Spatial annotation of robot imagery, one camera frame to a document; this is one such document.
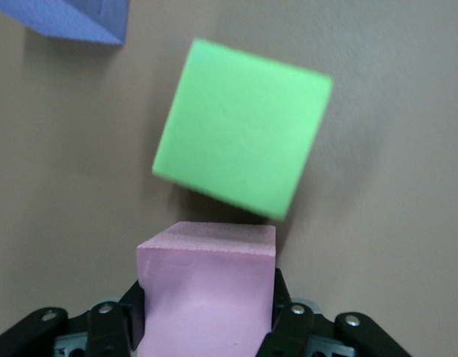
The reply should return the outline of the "pink foam cube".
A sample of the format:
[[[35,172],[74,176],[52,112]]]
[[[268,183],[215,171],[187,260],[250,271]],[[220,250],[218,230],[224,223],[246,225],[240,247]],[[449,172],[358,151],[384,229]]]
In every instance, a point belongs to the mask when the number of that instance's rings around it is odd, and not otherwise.
[[[138,357],[256,357],[271,330],[274,226],[178,222],[136,254]]]

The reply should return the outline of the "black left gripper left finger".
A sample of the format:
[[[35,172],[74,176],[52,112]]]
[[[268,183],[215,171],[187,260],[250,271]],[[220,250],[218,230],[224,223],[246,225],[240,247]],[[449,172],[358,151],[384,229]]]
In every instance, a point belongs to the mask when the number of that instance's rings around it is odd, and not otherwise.
[[[144,335],[144,292],[68,317],[63,308],[33,311],[0,335],[0,357],[132,357]]]

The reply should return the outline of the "purple foam cube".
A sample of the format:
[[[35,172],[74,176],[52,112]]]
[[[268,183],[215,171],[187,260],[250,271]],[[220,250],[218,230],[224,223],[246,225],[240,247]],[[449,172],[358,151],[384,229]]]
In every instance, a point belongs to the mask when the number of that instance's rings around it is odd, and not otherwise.
[[[0,12],[43,36],[123,45],[129,0],[0,0]]]

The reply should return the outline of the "green foam cube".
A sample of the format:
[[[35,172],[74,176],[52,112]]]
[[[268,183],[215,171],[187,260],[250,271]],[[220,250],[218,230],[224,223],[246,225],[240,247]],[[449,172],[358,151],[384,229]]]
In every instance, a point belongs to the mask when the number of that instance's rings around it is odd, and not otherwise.
[[[152,171],[282,220],[332,87],[326,74],[195,39]]]

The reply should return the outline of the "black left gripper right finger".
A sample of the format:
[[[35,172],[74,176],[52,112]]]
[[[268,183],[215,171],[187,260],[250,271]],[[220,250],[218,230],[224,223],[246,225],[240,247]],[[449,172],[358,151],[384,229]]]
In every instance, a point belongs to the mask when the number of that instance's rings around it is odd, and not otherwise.
[[[309,305],[292,300],[283,273],[274,275],[271,331],[258,357],[411,357],[372,318],[360,312],[329,321]]]

